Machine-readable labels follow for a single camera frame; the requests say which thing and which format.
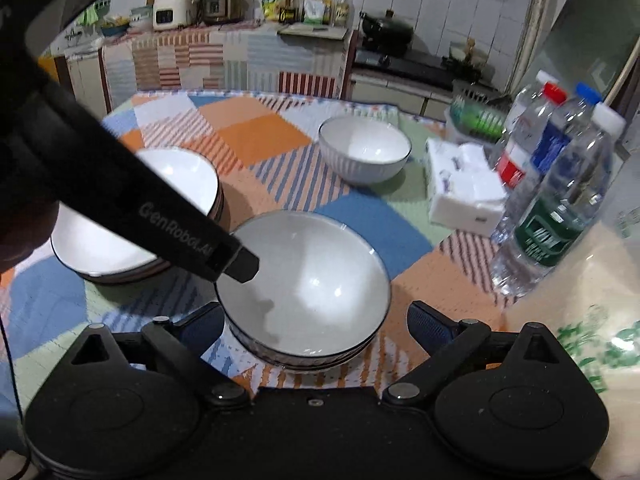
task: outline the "kitchen cabinet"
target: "kitchen cabinet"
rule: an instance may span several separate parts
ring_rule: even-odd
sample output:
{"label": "kitchen cabinet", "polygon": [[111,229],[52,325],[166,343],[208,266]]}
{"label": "kitchen cabinet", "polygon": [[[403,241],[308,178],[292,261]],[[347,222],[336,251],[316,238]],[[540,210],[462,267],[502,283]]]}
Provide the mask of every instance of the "kitchen cabinet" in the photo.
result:
{"label": "kitchen cabinet", "polygon": [[424,97],[363,82],[355,83],[351,100],[357,103],[396,105],[403,112],[414,115],[420,115],[424,106]]}
{"label": "kitchen cabinet", "polygon": [[367,104],[390,104],[403,112],[445,121],[444,110],[452,94],[422,83],[371,71],[351,74],[351,101]]}
{"label": "kitchen cabinet", "polygon": [[107,104],[97,54],[67,58],[66,65],[76,100],[101,120],[107,114]]}

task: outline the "red bottle cap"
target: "red bottle cap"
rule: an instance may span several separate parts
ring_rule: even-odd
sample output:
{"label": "red bottle cap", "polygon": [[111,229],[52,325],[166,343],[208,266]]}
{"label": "red bottle cap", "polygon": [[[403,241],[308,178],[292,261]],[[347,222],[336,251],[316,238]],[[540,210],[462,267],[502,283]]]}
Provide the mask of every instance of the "red bottle cap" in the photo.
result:
{"label": "red bottle cap", "polygon": [[561,105],[566,101],[566,92],[554,83],[545,83],[542,93],[555,105]]}

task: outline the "white tissue box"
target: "white tissue box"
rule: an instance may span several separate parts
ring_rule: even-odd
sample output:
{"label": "white tissue box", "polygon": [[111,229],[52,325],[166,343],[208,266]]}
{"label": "white tissue box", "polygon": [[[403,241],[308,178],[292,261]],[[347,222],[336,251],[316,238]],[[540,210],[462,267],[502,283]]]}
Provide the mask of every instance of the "white tissue box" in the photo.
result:
{"label": "white tissue box", "polygon": [[426,148],[429,220],[490,236],[502,218],[506,193],[482,146],[428,139]]}

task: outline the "stacked bowls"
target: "stacked bowls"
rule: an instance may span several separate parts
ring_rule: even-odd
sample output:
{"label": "stacked bowls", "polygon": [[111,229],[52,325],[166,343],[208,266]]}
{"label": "stacked bowls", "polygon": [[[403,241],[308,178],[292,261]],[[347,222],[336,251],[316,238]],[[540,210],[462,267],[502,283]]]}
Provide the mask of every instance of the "stacked bowls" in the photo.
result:
{"label": "stacked bowls", "polygon": [[[143,148],[136,156],[202,213],[220,220],[222,186],[206,158],[181,148]],[[170,266],[62,204],[51,245],[62,264],[90,282],[106,285],[136,282]]]}
{"label": "stacked bowls", "polygon": [[234,233],[260,258],[247,283],[216,287],[229,328],[249,352],[292,370],[329,368],[359,354],[385,320],[390,282],[378,254],[330,218],[276,211]]}

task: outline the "gas stove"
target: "gas stove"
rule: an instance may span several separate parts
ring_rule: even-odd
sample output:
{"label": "gas stove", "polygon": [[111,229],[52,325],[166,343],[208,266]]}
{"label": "gas stove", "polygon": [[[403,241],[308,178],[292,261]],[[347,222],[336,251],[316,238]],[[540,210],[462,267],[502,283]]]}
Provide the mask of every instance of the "gas stove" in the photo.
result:
{"label": "gas stove", "polygon": [[480,79],[481,73],[478,70],[451,61],[417,50],[408,50],[404,56],[399,57],[368,48],[358,48],[353,66],[404,77],[447,91],[453,90],[454,79],[462,79],[469,83],[475,83]]}

